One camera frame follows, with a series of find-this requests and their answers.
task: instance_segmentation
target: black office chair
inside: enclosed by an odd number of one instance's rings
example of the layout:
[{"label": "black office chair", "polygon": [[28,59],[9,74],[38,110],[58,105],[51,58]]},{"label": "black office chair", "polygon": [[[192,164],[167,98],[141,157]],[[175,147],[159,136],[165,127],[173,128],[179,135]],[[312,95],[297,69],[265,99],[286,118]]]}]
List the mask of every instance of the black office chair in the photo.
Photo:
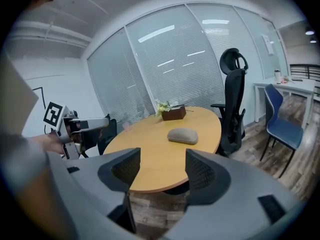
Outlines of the black office chair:
[{"label": "black office chair", "polygon": [[110,119],[109,114],[106,116],[106,118],[109,119],[109,125],[108,125],[108,127],[103,128],[101,130],[100,137],[97,142],[100,155],[104,154],[106,147],[118,135],[117,120]]},{"label": "black office chair", "polygon": [[[244,68],[240,67],[239,58],[244,61]],[[239,114],[240,105],[245,89],[245,74],[248,63],[236,48],[227,49],[220,58],[221,71],[226,74],[225,79],[225,104],[212,104],[212,108],[219,108],[222,118],[221,140],[217,152],[227,157],[226,152],[232,153],[240,149],[242,138],[242,121],[246,110]]]}]

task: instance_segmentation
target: brown planter box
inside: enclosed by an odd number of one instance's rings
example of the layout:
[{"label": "brown planter box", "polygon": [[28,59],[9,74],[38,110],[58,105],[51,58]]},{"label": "brown planter box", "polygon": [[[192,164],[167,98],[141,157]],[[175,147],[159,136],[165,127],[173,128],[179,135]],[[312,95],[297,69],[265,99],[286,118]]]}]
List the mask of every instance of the brown planter box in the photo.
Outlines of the brown planter box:
[{"label": "brown planter box", "polygon": [[172,109],[170,111],[162,112],[162,119],[163,121],[180,120],[184,119],[186,113],[187,112],[185,106],[181,106],[178,109]]}]

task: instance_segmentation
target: ceiling light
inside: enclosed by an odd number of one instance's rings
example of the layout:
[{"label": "ceiling light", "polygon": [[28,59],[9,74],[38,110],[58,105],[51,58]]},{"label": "ceiling light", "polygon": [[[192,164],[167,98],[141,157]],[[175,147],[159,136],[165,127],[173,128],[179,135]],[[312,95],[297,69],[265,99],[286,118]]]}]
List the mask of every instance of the ceiling light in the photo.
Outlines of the ceiling light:
[{"label": "ceiling light", "polygon": [[228,24],[229,20],[224,19],[204,19],[202,24]]},{"label": "ceiling light", "polygon": [[185,64],[185,65],[183,65],[182,67],[185,67],[185,66],[188,66],[188,65],[191,65],[191,64],[194,64],[194,62],[191,62],[191,63]]},{"label": "ceiling light", "polygon": [[150,38],[153,38],[153,37],[155,37],[157,35],[160,35],[160,34],[162,34],[164,32],[167,32],[167,31],[170,31],[170,30],[174,30],[174,29],[175,29],[175,25],[167,26],[167,27],[161,28],[161,29],[159,29],[157,31],[154,31],[154,32],[152,32],[150,34],[147,34],[144,37],[141,37],[140,39],[138,39],[138,41],[139,41],[139,43],[142,43],[142,42],[144,42],[144,41],[146,41],[146,40],[148,40]]},{"label": "ceiling light", "polygon": [[205,32],[210,35],[219,35],[219,36],[229,35],[229,29],[224,29],[224,28],[206,29]]},{"label": "ceiling light", "polygon": [[167,61],[167,62],[165,62],[165,63],[159,64],[157,67],[160,67],[160,66],[162,66],[162,65],[168,64],[168,63],[173,62],[173,61],[174,61],[174,59],[169,60],[169,61]]},{"label": "ceiling light", "polygon": [[195,53],[191,53],[191,54],[188,54],[187,56],[192,56],[192,55],[196,55],[196,54],[202,54],[204,53],[206,50],[202,50],[202,51],[198,51],[198,52],[195,52]]},{"label": "ceiling light", "polygon": [[172,71],[172,70],[175,70],[175,69],[170,69],[170,70],[168,70],[168,71],[166,71],[166,72],[163,72],[162,74],[168,73],[168,72],[170,72],[170,71]]},{"label": "ceiling light", "polygon": [[305,28],[305,34],[306,35],[313,35],[315,32],[310,28],[310,27],[306,27]]}]

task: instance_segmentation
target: oval table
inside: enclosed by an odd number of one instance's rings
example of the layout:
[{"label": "oval table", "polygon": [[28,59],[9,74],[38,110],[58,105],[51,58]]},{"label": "oval table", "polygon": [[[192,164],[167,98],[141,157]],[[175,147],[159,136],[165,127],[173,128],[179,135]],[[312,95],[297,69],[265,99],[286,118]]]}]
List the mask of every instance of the oval table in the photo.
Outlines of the oval table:
[{"label": "oval table", "polygon": [[[130,190],[155,193],[172,189],[188,181],[185,172],[186,149],[214,154],[221,138],[219,118],[211,110],[189,106],[181,120],[163,121],[151,115],[122,131],[106,147],[104,154],[141,148],[140,170]],[[190,128],[198,133],[195,145],[168,141],[168,132],[174,128]]]}]

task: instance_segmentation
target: railing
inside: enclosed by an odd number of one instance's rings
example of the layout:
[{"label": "railing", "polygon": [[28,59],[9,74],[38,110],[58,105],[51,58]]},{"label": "railing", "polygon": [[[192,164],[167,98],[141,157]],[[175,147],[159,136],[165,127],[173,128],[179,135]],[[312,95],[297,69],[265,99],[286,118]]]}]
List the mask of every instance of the railing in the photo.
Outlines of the railing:
[{"label": "railing", "polygon": [[290,72],[293,78],[315,80],[314,99],[320,101],[320,65],[290,64]]}]

